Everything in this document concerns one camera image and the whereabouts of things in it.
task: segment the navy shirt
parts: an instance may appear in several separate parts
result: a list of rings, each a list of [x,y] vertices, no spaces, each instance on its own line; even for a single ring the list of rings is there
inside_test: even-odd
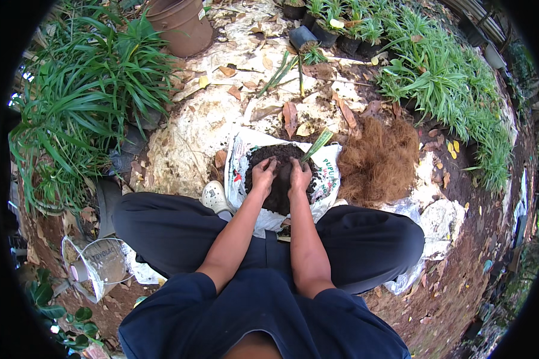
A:
[[[221,358],[252,331],[270,334],[283,358],[410,358],[363,298],[335,288],[305,298],[274,269],[238,271],[220,295],[203,273],[175,275],[118,334],[129,359],[201,359]]]

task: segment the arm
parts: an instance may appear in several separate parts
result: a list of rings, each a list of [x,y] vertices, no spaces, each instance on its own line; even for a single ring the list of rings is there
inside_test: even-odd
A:
[[[261,205],[271,192],[271,184],[275,178],[273,170],[276,166],[277,161],[270,158],[263,160],[252,169],[252,190],[236,215],[218,234],[206,259],[196,270],[211,278],[216,285],[217,294],[234,277],[244,260]]]
[[[306,189],[311,181],[309,164],[303,169],[299,161],[291,158],[291,269],[298,292],[313,299],[317,293],[335,288],[331,282],[331,266],[311,217]]]

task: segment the forearm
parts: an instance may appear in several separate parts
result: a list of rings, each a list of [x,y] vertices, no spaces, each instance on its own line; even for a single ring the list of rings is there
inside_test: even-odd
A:
[[[291,269],[298,292],[308,298],[327,288],[331,283],[328,255],[313,223],[305,191],[290,194],[291,212]]]
[[[204,262],[196,270],[212,279],[218,293],[234,277],[244,260],[263,202],[263,194],[254,188],[218,234]]]

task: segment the dark pants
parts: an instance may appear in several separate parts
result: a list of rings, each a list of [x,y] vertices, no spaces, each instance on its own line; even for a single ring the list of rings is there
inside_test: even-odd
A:
[[[122,197],[113,214],[116,234],[164,275],[194,272],[227,222],[198,200],[149,192]],[[316,224],[337,288],[362,293],[395,279],[423,252],[422,229],[408,217],[333,207]],[[291,274],[290,244],[275,235],[252,237],[240,269],[275,268]]]

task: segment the brown pot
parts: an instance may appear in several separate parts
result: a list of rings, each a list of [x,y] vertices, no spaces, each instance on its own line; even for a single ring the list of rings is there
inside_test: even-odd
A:
[[[213,29],[201,0],[151,0],[146,16],[168,49],[177,57],[187,57],[211,45]]]

